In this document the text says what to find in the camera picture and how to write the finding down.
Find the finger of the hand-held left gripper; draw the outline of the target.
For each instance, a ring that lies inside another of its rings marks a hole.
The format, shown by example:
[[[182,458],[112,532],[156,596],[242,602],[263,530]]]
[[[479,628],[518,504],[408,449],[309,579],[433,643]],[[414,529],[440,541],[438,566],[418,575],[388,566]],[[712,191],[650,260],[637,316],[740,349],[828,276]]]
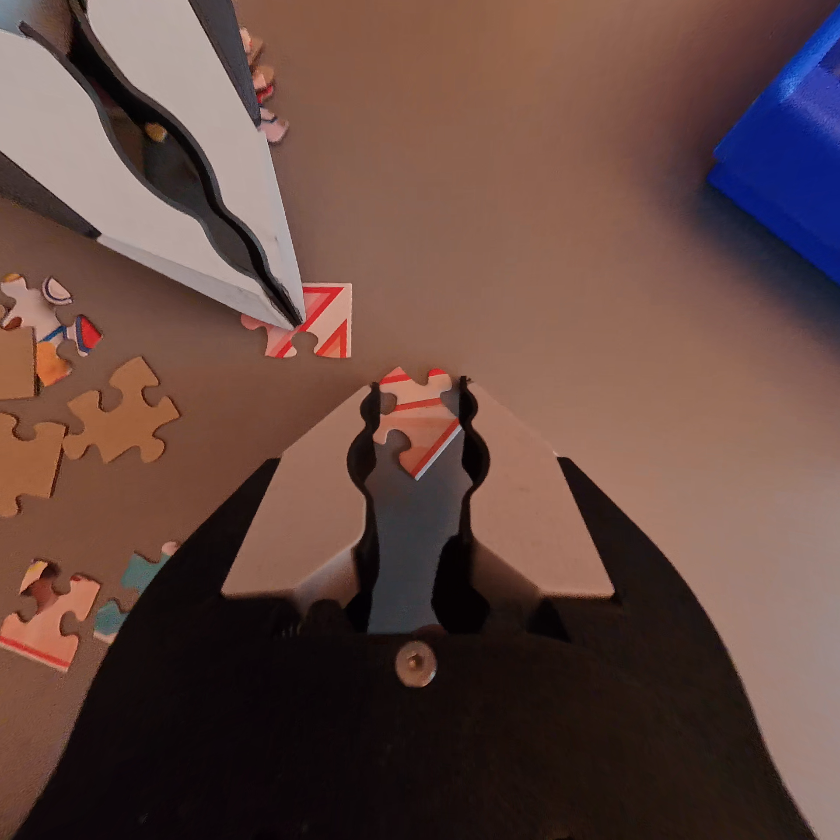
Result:
[[[301,274],[268,143],[187,1],[86,2],[97,42],[202,153],[223,210],[245,231],[254,272],[287,323],[304,319]]]
[[[2,30],[2,154],[100,233],[104,247],[226,307],[291,329],[257,277],[245,231],[221,207],[202,153],[182,127],[127,82],[89,23],[76,23],[107,72],[110,97],[139,130],[157,123],[197,186],[173,197],[121,146],[92,84],[26,23]]]

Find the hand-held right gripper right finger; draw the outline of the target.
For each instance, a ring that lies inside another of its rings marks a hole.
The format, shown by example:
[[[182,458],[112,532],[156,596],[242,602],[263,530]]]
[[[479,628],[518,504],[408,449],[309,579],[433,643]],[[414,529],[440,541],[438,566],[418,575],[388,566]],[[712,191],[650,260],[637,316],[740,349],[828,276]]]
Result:
[[[567,634],[557,601],[608,602],[615,589],[559,458],[468,377],[457,392],[469,486],[437,564],[438,624],[448,634]]]

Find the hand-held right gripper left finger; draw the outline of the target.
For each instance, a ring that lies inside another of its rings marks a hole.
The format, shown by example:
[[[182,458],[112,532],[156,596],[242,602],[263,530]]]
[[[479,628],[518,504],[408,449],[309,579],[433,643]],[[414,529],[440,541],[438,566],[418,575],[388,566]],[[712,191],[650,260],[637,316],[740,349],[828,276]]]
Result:
[[[380,544],[366,481],[376,465],[380,419],[380,386],[373,383],[283,452],[222,585],[224,596],[278,596],[300,616],[333,601],[356,632],[368,631]]]

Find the deep orange edge puzzle piece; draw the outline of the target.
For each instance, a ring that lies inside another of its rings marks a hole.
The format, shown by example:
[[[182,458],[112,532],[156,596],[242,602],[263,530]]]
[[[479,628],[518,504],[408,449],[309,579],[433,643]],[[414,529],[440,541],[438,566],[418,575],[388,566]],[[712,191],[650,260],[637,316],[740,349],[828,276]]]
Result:
[[[398,458],[415,480],[425,475],[460,431],[458,417],[441,398],[452,386],[451,376],[438,368],[428,372],[425,384],[414,381],[399,366],[380,379],[380,393],[393,395],[395,405],[389,413],[381,414],[373,440],[384,445],[390,432],[404,434],[410,446]]]

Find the plain teal puzzle piece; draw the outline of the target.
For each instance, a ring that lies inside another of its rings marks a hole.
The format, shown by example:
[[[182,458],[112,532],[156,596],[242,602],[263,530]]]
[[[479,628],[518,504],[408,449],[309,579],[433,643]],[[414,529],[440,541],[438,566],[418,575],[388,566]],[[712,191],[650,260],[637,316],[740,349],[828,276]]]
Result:
[[[181,547],[181,543],[172,540],[161,546],[160,558],[153,562],[144,556],[134,553],[128,561],[120,584],[123,589],[136,592],[141,596],[154,580],[154,577],[165,567],[172,555]],[[110,646],[119,630],[125,624],[130,609],[124,610],[115,599],[107,600],[97,611],[93,623],[92,635],[98,641]]]

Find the plain brown puzzle piece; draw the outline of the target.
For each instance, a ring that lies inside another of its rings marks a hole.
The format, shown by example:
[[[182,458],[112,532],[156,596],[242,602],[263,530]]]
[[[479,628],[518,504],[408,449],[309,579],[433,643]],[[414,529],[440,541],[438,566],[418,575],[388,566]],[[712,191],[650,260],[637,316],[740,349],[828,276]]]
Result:
[[[83,456],[90,446],[98,448],[101,460],[108,464],[132,448],[140,451],[141,461],[151,463],[165,451],[165,442],[155,432],[178,419],[172,400],[163,397],[156,405],[148,404],[144,389],[159,385],[159,380],[144,358],[138,356],[122,364],[110,377],[110,386],[121,392],[121,401],[111,410],[101,406],[101,393],[89,391],[68,402],[70,412],[83,423],[79,434],[69,434],[63,450],[69,459]]]
[[[49,499],[53,495],[67,427],[44,422],[34,426],[35,437],[19,438],[18,418],[1,414],[1,516],[19,513],[23,496]]]
[[[32,328],[1,329],[1,401],[36,396],[35,359]]]

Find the red pink striped puzzle piece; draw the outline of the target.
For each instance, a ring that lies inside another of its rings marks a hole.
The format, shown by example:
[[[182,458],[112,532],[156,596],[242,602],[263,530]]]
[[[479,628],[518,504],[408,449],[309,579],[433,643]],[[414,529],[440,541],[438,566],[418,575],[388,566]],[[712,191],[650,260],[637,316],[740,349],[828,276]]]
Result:
[[[335,282],[302,284],[306,319],[299,328],[283,329],[250,317],[240,316],[243,327],[266,331],[265,356],[289,359],[297,355],[293,337],[309,333],[317,338],[313,353],[330,359],[348,359],[352,353],[352,285]]]

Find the white orange blue puzzle piece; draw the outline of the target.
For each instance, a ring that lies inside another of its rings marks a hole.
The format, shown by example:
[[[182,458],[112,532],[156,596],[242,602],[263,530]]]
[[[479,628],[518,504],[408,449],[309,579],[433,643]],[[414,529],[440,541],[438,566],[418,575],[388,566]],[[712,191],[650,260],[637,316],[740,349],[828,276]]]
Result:
[[[82,314],[76,315],[70,325],[59,320],[58,308],[69,306],[74,299],[52,276],[45,278],[38,288],[29,288],[23,276],[6,274],[2,279],[2,293],[14,301],[3,316],[3,328],[26,327],[34,331],[35,370],[42,386],[58,383],[71,373],[71,363],[58,354],[63,342],[72,342],[84,358],[102,340],[98,328]]]

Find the pink red edge puzzle piece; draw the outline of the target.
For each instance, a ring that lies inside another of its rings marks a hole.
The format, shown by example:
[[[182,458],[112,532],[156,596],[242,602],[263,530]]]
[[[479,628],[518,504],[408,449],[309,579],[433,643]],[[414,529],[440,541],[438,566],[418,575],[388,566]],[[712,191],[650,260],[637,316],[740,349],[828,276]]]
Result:
[[[35,614],[28,621],[16,613],[6,616],[1,626],[1,647],[66,673],[76,655],[79,637],[61,632],[62,619],[70,613],[80,622],[85,620],[100,584],[87,576],[73,574],[69,591],[59,594],[55,589],[59,572],[58,565],[47,560],[35,560],[29,565],[18,593],[35,601]]]

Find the blue plastic bin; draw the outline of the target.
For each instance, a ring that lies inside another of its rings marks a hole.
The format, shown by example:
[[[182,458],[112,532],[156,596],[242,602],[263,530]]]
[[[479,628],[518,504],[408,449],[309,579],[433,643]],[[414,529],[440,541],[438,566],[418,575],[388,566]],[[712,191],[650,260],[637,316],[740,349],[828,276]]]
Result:
[[[839,283],[839,9],[713,152],[707,182]]]

